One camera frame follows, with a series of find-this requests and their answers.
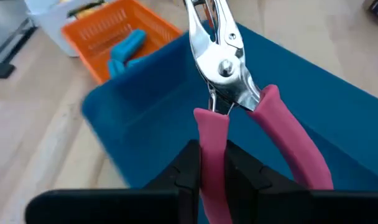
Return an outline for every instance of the pink handle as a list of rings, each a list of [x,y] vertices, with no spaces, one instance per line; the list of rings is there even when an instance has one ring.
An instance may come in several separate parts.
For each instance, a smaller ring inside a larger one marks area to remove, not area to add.
[[[225,194],[224,155],[229,117],[196,108],[201,146],[200,195],[211,224],[232,224]]]
[[[249,115],[279,148],[294,179],[309,189],[333,189],[330,170],[319,149],[280,99],[279,89],[269,85]]]

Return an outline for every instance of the wooden table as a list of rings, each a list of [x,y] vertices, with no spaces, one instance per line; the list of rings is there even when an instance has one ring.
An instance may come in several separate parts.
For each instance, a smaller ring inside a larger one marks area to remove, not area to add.
[[[181,1],[142,2],[187,29]],[[241,24],[378,97],[378,25],[362,0],[229,2]],[[81,116],[95,87],[81,62],[38,30],[12,63],[0,80],[0,223],[22,223],[27,202],[48,189],[125,187]]]

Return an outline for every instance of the blue plastic part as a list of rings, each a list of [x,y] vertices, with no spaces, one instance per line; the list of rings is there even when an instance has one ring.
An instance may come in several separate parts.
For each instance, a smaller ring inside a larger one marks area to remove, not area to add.
[[[145,42],[145,38],[145,31],[139,29],[132,31],[128,37],[111,49],[111,58],[125,62],[142,46]]]
[[[137,65],[139,62],[145,60],[148,56],[145,57],[140,57],[140,58],[135,58],[127,62],[127,67],[132,67]]]
[[[238,27],[254,81],[261,88],[279,86],[282,99],[325,157],[335,189],[378,190],[378,99]],[[189,139],[198,139],[193,109],[207,104],[208,90],[185,34],[143,66],[93,90],[83,113],[127,182],[142,187]],[[233,142],[292,178],[278,149],[245,111],[235,109],[229,117]]]
[[[126,68],[122,62],[119,62],[114,59],[108,60],[108,69],[110,78],[116,78],[122,74],[124,74]]]

